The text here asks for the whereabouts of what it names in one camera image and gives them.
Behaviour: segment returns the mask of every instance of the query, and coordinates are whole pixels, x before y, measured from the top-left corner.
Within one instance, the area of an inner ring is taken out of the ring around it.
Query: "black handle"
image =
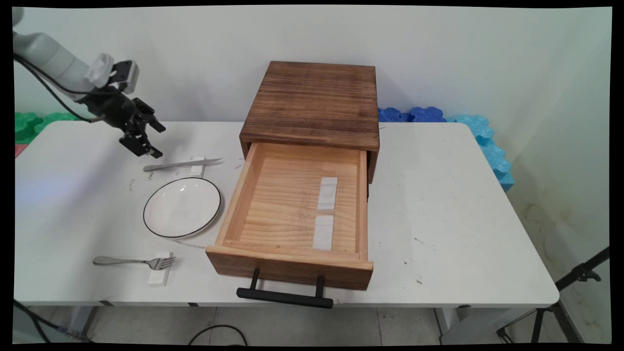
[[[334,305],[334,300],[323,297],[323,284],[325,279],[319,275],[316,278],[316,296],[306,296],[297,294],[286,294],[283,292],[256,290],[256,283],[258,282],[258,276],[260,275],[260,269],[256,268],[253,271],[253,278],[251,279],[251,286],[247,288],[238,288],[236,290],[236,296],[243,299],[262,300],[270,302],[279,302],[281,304],[301,305],[309,307],[319,307],[321,309],[330,309]]]

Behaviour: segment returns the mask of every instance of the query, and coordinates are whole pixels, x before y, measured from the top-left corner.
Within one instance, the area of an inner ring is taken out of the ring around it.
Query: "light blue foam tile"
[[[489,127],[490,122],[483,116],[478,114],[474,116],[463,114],[457,116],[455,120],[470,128],[472,135],[477,139],[479,145],[486,145],[492,140],[492,137],[494,137],[494,131]]]
[[[485,159],[490,164],[496,178],[501,179],[509,172],[511,163],[505,160],[505,151],[496,146],[494,142],[488,142],[487,145],[481,146],[481,151],[483,151],[483,155],[485,155]]]
[[[514,178],[511,176],[511,173],[505,173],[505,176],[499,179],[499,183],[500,186],[503,187],[503,190],[507,192],[515,184],[515,181]]]

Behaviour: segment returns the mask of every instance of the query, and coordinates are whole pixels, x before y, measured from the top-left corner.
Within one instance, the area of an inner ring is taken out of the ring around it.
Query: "black cable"
[[[62,86],[57,81],[55,81],[54,78],[52,78],[50,75],[48,75],[48,73],[45,73],[41,68],[33,65],[27,59],[21,57],[20,55],[16,54],[15,52],[13,53],[13,59],[15,61],[21,63],[22,65],[27,64],[28,66],[33,68],[35,71],[41,73],[44,77],[48,78],[48,80],[51,81],[52,83],[54,83],[54,85],[59,87],[61,90],[65,90],[66,92],[71,92],[73,94],[102,95],[102,96],[110,96],[110,95],[121,94],[120,90],[116,90],[116,91],[76,91],[76,90],[70,90],[70,89]]]
[[[243,335],[243,332],[241,332],[240,330],[238,330],[236,327],[232,327],[231,325],[227,325],[227,324],[218,324],[218,325],[213,325],[213,326],[211,326],[211,327],[208,327],[208,328],[206,328],[206,329],[202,330],[201,332],[199,332],[199,333],[195,334],[195,336],[191,339],[191,341],[189,341],[189,342],[188,342],[188,344],[189,344],[189,345],[190,345],[190,344],[192,344],[192,343],[193,343],[193,341],[195,341],[195,339],[197,339],[197,337],[198,337],[198,336],[200,336],[202,333],[207,332],[207,331],[208,331],[208,330],[210,330],[210,329],[213,329],[213,328],[219,328],[219,327],[225,327],[225,328],[230,328],[230,329],[234,329],[234,330],[236,330],[236,331],[240,334],[240,337],[241,337],[241,338],[243,338],[243,342],[245,343],[245,346],[249,346],[249,345],[247,345],[247,339],[245,339],[245,336]]]
[[[21,304],[19,301],[17,301],[16,299],[13,299],[13,306],[17,307],[17,309],[23,311],[24,313],[26,313],[26,315],[28,315],[28,317],[31,318],[32,323],[35,325],[35,329],[37,329],[37,332],[39,333],[39,336],[43,339],[43,341],[45,341],[46,343],[51,343],[50,339],[47,338],[46,333],[44,333],[43,329],[41,328],[41,325],[39,324],[39,322],[47,325],[48,327],[54,329],[54,330],[58,330],[60,332],[63,332],[62,330],[66,330],[65,328],[61,328],[60,326],[41,318],[39,315],[37,315],[36,313],[34,313],[33,311],[29,310],[26,306],[24,306],[23,304]],[[72,335],[68,334],[67,332],[63,332],[64,334],[73,337]],[[93,342],[90,339],[87,339],[85,337],[80,337],[81,340],[86,341],[86,342]]]
[[[68,110],[71,114],[73,114],[74,116],[76,116],[76,118],[78,118],[78,119],[80,119],[80,120],[82,120],[82,121],[85,121],[85,122],[91,123],[91,120],[90,120],[90,119],[86,119],[86,118],[84,118],[84,117],[82,117],[82,116],[78,115],[76,112],[74,112],[72,109],[70,109],[70,108],[69,108],[69,106],[65,105],[65,102],[63,102],[63,100],[61,100],[61,99],[60,99],[60,97],[58,97],[58,96],[54,93],[54,91],[52,90],[52,88],[50,88],[50,87],[46,84],[46,82],[44,82],[44,81],[43,81],[43,79],[42,79],[41,77],[39,77],[39,75],[38,75],[35,71],[33,71],[33,70],[32,70],[32,68],[31,68],[30,66],[28,66],[26,63],[24,63],[24,61],[22,61],[22,60],[21,60],[21,58],[16,58],[16,57],[19,57],[19,56],[17,56],[17,55],[15,55],[15,54],[14,54],[14,55],[13,55],[13,59],[14,59],[15,61],[19,62],[22,66],[24,66],[24,68],[26,68],[26,70],[28,70],[28,71],[29,71],[29,72],[30,72],[33,76],[35,76],[35,78],[37,78],[37,80],[38,80],[41,84],[43,84],[43,86],[47,89],[47,91],[48,91],[50,94],[52,94],[52,96],[56,99],[56,101],[58,101],[58,102],[59,102],[59,104],[61,104],[63,107],[65,107],[65,108],[66,108],[66,109],[67,109],[67,110]]]
[[[17,307],[19,310],[22,310],[23,312],[25,312],[26,315],[30,317],[30,319],[32,320],[32,323],[35,325],[35,329],[37,329],[37,332],[39,333],[39,336],[46,343],[50,343],[51,341],[50,339],[47,338],[46,333],[44,333],[43,329],[41,329],[41,325],[39,324],[39,321],[46,324],[48,327],[51,327],[54,329],[58,329],[58,326],[48,322],[47,320],[35,314],[34,312],[30,311],[29,309],[26,308],[26,306],[24,306],[23,304],[20,304],[19,301],[17,301],[16,299],[13,299],[13,305]]]

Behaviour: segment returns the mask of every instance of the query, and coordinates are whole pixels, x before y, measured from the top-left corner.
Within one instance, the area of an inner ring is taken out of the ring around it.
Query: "wooden top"
[[[375,67],[271,61],[240,139],[379,150]]]

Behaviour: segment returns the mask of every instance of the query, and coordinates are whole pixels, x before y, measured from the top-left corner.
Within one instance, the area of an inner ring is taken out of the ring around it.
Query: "wooden drawer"
[[[338,177],[332,250],[312,249],[322,177]],[[219,274],[366,290],[366,151],[254,143],[215,245]]]

